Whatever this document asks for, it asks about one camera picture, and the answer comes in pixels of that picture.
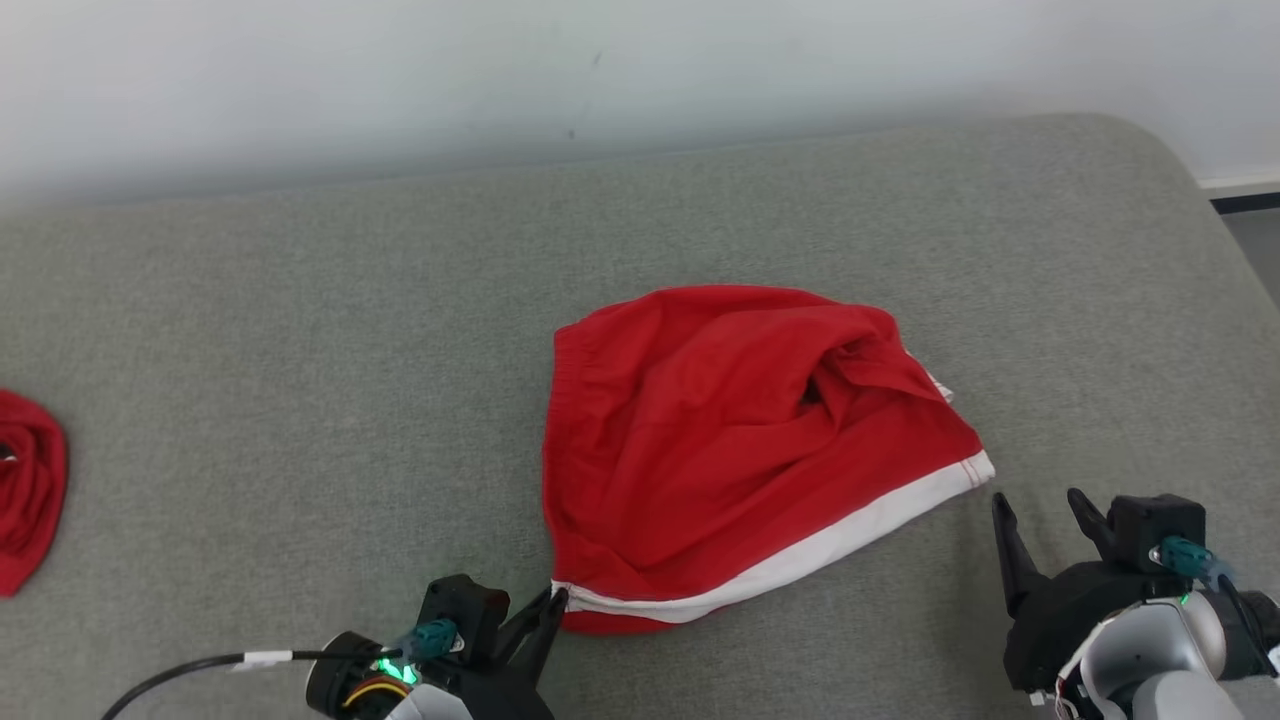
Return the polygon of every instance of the gray couch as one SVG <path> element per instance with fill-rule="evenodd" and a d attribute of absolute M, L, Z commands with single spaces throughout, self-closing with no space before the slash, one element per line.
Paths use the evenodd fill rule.
<path fill-rule="evenodd" d="M 991 493 L 1042 569 L 1079 486 L 1210 511 L 1280 594 L 1280 313 L 1170 151 L 1092 117 L 101 208 L 0 223 L 0 386 L 64 424 L 70 491 L 0 601 L 0 717 L 96 719 L 169 665 L 390 638 L 431 578 L 548 582 L 552 333 L 662 286 L 893 313 L 991 486 L 672 632 L 562 635 L 562 719 L 1030 717 Z M 307 667 L 210 671 L 129 719 L 306 719 Z M 1280 714 L 1236 683 L 1252 719 Z"/>

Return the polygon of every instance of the red fabric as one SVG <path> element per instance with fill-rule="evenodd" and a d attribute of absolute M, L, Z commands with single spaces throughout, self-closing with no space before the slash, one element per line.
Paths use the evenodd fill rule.
<path fill-rule="evenodd" d="M 883 310 L 769 287 L 654 292 L 556 334 L 553 577 L 618 600 L 699 594 L 980 450 Z M 663 625 L 590 615 L 564 626 Z"/>
<path fill-rule="evenodd" d="M 0 596 L 13 597 L 36 571 L 58 530 L 67 493 L 67 443 L 35 402 L 0 389 Z"/>

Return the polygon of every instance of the white wall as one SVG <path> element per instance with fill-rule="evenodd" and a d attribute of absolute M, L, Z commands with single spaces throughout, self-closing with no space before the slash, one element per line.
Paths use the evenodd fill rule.
<path fill-rule="evenodd" d="M 1280 177 L 1280 3 L 0 0 L 0 201 L 1052 110 Z"/>

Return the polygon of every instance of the white cable label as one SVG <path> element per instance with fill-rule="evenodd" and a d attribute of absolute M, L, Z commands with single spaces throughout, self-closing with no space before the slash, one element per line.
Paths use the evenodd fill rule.
<path fill-rule="evenodd" d="M 288 662 L 293 660 L 292 650 L 265 650 L 261 652 L 246 652 L 244 661 L 232 665 L 232 673 L 243 673 L 244 670 L 257 670 L 259 667 L 270 667 L 278 662 Z"/>

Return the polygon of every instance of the green led light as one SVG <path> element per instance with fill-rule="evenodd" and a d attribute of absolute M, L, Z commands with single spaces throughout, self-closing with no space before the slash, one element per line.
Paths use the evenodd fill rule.
<path fill-rule="evenodd" d="M 378 664 L 378 669 L 381 670 L 383 673 L 387 673 L 392 678 L 396 678 L 397 680 L 404 682 L 404 678 L 402 678 L 399 674 L 399 669 L 392 665 L 392 661 L 387 660 L 385 657 Z"/>
<path fill-rule="evenodd" d="M 390 675 L 392 678 L 396 678 L 397 680 L 407 685 L 415 685 L 417 684 L 419 680 L 417 673 L 413 671 L 412 665 L 406 665 L 404 667 L 397 667 L 396 664 L 393 664 L 390 660 L 385 657 L 379 660 L 378 665 L 374 669 L 387 675 Z"/>

